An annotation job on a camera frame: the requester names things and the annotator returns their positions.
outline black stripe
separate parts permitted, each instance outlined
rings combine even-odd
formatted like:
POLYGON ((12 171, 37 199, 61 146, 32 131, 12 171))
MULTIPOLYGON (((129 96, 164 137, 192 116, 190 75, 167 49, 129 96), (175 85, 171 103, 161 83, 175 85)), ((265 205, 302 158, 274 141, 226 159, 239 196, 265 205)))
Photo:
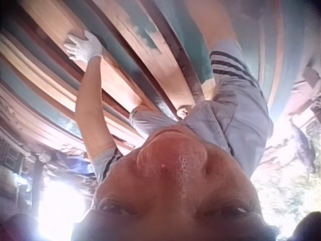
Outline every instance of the black stripe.
POLYGON ((237 62, 238 64, 242 65, 242 67, 247 70, 247 67, 245 64, 243 64, 238 58, 235 58, 234 56, 228 54, 228 53, 225 53, 225 52, 222 52, 222 51, 212 51, 210 53, 210 58, 213 56, 213 55, 219 55, 219 56, 224 56, 224 57, 227 57, 227 58, 230 58, 232 60, 234 60, 235 62, 237 62))
POLYGON ((102 180, 104 180, 106 178, 106 175, 107 175, 107 172, 109 170, 109 167, 110 167, 112 161, 115 159, 115 157, 117 155, 117 152, 118 152, 118 148, 115 148, 114 155, 111 157, 111 159, 106 164, 104 173, 102 174, 102 180))
POLYGON ((257 86, 253 83, 253 80, 249 80, 247 78, 245 78, 243 75, 241 74, 237 74, 231 71, 226 71, 226 70, 219 70, 219 69, 213 69, 213 73, 214 74, 222 74, 222 75, 228 75, 231 77, 238 77, 239 79, 244 79, 246 81, 248 81, 252 87, 257 88, 257 86))
POLYGON ((226 62, 226 61, 223 61, 223 60, 212 60, 212 61, 211 61, 211 64, 212 64, 212 65, 213 65, 213 64, 223 65, 223 66, 227 66, 227 67, 233 68, 233 69, 235 69, 235 70, 237 70, 237 71, 241 71, 243 74, 245 74, 246 76, 250 77, 250 79, 253 79, 253 77, 249 74, 248 71, 243 70, 243 69, 241 69, 239 66, 234 65, 234 64, 232 64, 232 63, 230 63, 230 62, 226 62))

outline leg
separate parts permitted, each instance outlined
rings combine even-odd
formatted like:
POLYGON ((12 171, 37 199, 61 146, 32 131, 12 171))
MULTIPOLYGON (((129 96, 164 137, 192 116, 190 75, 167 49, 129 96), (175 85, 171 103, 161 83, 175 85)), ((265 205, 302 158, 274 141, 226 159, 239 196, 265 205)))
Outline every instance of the leg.
POLYGON ((222 127, 232 156, 251 176, 272 134, 273 123, 266 101, 236 42, 217 43, 210 58, 217 85, 211 109, 222 127))
POLYGON ((129 116, 131 125, 141 134, 147 138, 156 130, 162 127, 169 127, 176 125, 177 122, 161 112, 150 110, 144 105, 136 107, 129 116))

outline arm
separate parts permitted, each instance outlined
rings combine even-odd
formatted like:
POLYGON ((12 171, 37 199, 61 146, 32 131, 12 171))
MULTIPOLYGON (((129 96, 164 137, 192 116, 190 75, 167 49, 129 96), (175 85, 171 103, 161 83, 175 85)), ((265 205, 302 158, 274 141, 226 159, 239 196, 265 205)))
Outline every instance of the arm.
POLYGON ((75 120, 91 160, 102 151, 116 147, 103 114, 100 62, 98 56, 89 60, 76 101, 75 120))
POLYGON ((103 114, 100 74, 102 47, 91 33, 85 31, 85 36, 88 40, 69 36, 76 45, 65 44, 65 47, 68 53, 73 54, 71 59, 88 63, 78 91, 75 120, 92 161, 103 151, 116 148, 116 144, 103 114))

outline striped sleeve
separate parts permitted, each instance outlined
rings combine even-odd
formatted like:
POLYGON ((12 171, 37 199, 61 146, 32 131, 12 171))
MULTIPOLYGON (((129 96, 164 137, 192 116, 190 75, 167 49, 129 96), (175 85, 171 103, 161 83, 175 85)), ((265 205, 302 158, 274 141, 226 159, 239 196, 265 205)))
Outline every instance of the striped sleeve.
POLYGON ((98 183, 101 183, 106 178, 113 164, 121 157, 123 157, 123 155, 118 148, 110 148, 103 151, 92 160, 91 163, 94 167, 98 183))

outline foliage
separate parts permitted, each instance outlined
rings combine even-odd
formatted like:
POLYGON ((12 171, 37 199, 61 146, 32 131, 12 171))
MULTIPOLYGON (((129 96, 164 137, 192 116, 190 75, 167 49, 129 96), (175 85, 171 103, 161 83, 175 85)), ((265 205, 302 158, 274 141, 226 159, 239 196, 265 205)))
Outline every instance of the foliage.
POLYGON ((266 222, 278 228, 277 240, 287 240, 296 225, 310 212, 321 210, 321 131, 312 122, 306 128, 316 151, 316 174, 308 174, 299 160, 266 175, 253 175, 266 222))

